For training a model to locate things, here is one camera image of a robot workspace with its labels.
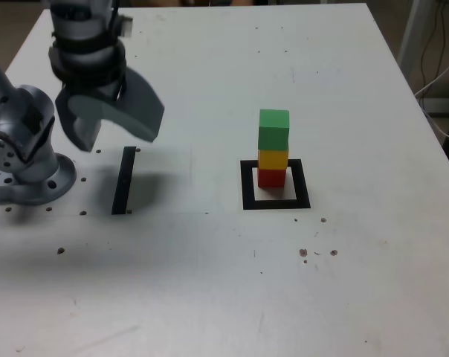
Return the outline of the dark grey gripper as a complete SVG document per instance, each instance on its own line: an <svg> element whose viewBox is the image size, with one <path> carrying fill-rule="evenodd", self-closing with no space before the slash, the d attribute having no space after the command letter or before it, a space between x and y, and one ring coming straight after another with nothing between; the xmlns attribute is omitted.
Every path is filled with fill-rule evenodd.
<svg viewBox="0 0 449 357"><path fill-rule="evenodd" d="M153 142L164 115L164 105L151 85L130 67L125 70L122 85L64 85L55 104L64 133L83 152L93 150L103 120Z"/></svg>

